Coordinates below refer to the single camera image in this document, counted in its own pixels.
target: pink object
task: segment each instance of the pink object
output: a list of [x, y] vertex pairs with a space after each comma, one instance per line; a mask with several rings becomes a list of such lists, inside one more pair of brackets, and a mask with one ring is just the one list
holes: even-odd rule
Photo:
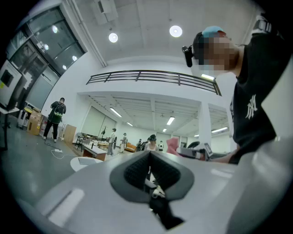
[[173, 137], [167, 140], [167, 145], [168, 145], [167, 153], [180, 156], [180, 154], [178, 154], [176, 151], [176, 149], [179, 147], [178, 144], [179, 144], [179, 140], [177, 137]]

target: floor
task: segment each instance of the floor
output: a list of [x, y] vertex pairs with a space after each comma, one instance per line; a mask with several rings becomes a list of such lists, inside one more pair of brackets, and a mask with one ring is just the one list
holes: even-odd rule
[[[54, 148], [45, 145], [40, 136], [34, 136], [25, 130], [16, 128], [17, 119], [9, 116], [11, 128], [7, 130], [8, 150], [1, 155], [1, 167], [8, 186], [16, 198], [20, 198], [34, 205], [48, 190], [74, 173], [70, 166], [70, 160], [76, 154], [64, 142], [48, 139], [50, 143], [63, 151], [54, 152]], [[4, 145], [3, 131], [0, 131], [0, 144]], [[119, 157], [125, 153], [114, 150], [114, 156], [106, 156], [106, 160]]]

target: round ceiling light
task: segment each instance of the round ceiling light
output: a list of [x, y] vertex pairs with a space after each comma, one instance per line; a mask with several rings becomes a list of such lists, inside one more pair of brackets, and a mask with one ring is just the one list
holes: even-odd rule
[[55, 25], [52, 26], [52, 30], [53, 30], [54, 33], [58, 32], [58, 28]]
[[109, 35], [109, 40], [110, 40], [110, 42], [113, 42], [113, 43], [115, 43], [116, 41], [118, 41], [118, 36], [117, 36], [117, 34], [116, 34], [116, 33], [111, 33], [111, 34]]
[[182, 29], [177, 25], [170, 27], [169, 32], [173, 37], [180, 37], [182, 35]]

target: black pants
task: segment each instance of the black pants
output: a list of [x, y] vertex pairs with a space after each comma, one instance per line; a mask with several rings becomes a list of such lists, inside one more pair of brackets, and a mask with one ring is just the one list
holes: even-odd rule
[[57, 132], [58, 132], [58, 123], [52, 123], [49, 120], [48, 120], [46, 128], [45, 128], [44, 137], [47, 137], [48, 132], [49, 132], [52, 125], [53, 125], [53, 138], [54, 138], [54, 140], [56, 140], [57, 139]]

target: metal railing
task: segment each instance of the metal railing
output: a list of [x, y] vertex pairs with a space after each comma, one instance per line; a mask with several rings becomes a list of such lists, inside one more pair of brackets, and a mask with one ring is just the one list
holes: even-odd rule
[[187, 75], [177, 72], [158, 71], [158, 70], [128, 70], [128, 71], [114, 71], [97, 75], [92, 75], [88, 84], [97, 82], [107, 82], [116, 80], [148, 80], [148, 81], [160, 81], [167, 83], [174, 83], [178, 85], [188, 85], [204, 90], [208, 90], [221, 95], [219, 87], [216, 81], [206, 80], [204, 78]]

